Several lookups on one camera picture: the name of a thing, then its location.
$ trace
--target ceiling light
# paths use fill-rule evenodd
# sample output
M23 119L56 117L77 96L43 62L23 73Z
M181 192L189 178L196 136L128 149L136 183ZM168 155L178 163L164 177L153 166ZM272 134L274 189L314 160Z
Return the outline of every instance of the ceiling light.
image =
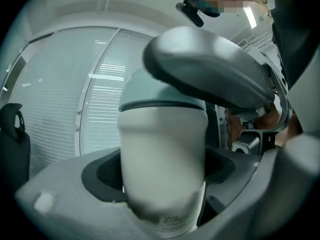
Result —
M255 20L255 16L254 13L251 10L251 7L244 7L244 12L246 14L246 16L248 17L248 20L250 22L250 26L251 28L255 28L257 26L256 20Z

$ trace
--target chair backrest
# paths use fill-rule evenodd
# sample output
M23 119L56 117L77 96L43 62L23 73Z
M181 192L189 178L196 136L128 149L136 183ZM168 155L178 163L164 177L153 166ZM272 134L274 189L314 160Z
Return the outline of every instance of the chair backrest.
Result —
M237 112L255 111L275 99L261 64L203 29L168 30L148 44L143 62L154 78L180 92Z
M21 107L21 104L9 103L0 110L0 171L12 194L29 179L31 146ZM19 128L15 127L16 116Z

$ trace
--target ceiling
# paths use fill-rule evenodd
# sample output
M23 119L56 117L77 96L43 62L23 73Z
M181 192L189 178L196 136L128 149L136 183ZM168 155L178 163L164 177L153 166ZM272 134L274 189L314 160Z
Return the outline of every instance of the ceiling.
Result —
M101 14L116 12L135 15L161 24L167 28L192 23L179 13L175 6L183 0L36 0L30 3L27 10L28 21L33 34L52 23L55 18L70 14ZM239 43L251 35L265 32L270 28L269 20L260 22L262 11L253 4L252 11L258 24L253 30L245 12L240 9L235 13L224 13L218 18L210 18L202 13L204 29L217 33Z

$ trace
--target white bottle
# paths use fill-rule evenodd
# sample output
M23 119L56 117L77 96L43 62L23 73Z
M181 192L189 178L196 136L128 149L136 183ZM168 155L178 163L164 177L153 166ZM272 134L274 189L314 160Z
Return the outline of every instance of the white bottle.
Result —
M197 222L204 196L205 103L140 70L123 90L120 111L129 206L162 238L186 233Z

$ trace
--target headset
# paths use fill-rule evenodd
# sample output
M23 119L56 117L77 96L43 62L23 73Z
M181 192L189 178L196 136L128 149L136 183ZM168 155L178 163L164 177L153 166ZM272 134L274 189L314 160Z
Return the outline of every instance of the headset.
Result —
M220 10L208 5L205 0L184 0L183 2L177 3L175 8L199 28L205 24L198 15L199 10L212 18L220 16Z

